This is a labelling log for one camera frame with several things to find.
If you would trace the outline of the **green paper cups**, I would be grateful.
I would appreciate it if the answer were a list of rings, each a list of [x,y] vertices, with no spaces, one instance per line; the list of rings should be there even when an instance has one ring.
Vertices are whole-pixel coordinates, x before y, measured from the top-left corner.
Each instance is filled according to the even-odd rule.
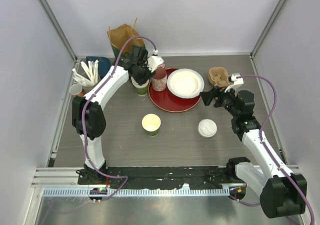
[[[144,84],[142,85],[139,85],[136,80],[131,77],[131,82],[133,84],[133,86],[135,87],[136,89],[136,92],[139,96],[145,96],[148,91],[149,91],[149,83],[150,83],[150,80],[148,79]]]

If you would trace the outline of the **white plastic cup lid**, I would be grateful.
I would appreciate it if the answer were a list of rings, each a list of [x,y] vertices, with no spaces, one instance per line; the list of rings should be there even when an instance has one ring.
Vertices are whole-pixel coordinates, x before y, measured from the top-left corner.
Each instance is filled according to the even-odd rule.
[[[216,123],[211,119],[203,119],[197,127],[198,133],[204,138],[213,137],[218,130]]]

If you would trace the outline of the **green paper cup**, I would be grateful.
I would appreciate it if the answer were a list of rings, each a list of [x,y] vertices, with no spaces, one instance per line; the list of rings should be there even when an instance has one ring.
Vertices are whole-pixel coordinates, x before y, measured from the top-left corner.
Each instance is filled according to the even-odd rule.
[[[154,137],[159,133],[161,119],[158,115],[150,113],[142,118],[141,125],[150,137]]]

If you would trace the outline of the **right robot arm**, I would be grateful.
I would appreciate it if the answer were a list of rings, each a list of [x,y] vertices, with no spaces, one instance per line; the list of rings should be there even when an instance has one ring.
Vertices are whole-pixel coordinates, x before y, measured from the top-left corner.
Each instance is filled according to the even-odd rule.
[[[272,219],[300,215],[306,211],[302,195],[307,193],[307,181],[301,174],[289,169],[268,142],[261,125],[254,116],[254,94],[247,90],[215,86],[201,92],[205,106],[214,102],[232,115],[231,127],[239,140],[250,150],[258,162],[256,169],[246,157],[229,159],[226,178],[233,183],[244,181],[259,197],[264,214]]]

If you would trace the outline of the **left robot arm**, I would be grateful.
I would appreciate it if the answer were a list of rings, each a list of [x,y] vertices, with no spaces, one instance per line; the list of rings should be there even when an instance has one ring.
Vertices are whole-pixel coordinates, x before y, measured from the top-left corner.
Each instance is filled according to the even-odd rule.
[[[155,48],[152,55],[144,47],[132,46],[119,53],[107,75],[84,97],[72,101],[72,126],[79,134],[85,155],[83,168],[77,170],[80,184],[102,184],[110,175],[102,152],[102,134],[106,129],[104,108],[115,92],[133,77],[145,84],[163,64]]]

